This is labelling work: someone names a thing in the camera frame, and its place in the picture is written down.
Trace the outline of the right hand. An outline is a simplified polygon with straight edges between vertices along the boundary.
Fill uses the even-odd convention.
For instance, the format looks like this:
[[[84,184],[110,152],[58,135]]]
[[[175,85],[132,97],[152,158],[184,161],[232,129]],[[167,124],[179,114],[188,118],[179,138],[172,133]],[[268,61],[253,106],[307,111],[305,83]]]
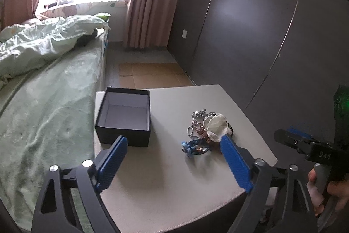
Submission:
[[[330,196],[335,196],[338,198],[335,211],[340,212],[343,210],[348,203],[348,180],[343,181],[332,181],[327,186],[327,192],[319,192],[315,186],[316,181],[316,171],[311,169],[308,173],[308,190],[313,204],[313,210],[315,216],[323,213],[325,209],[325,200]]]

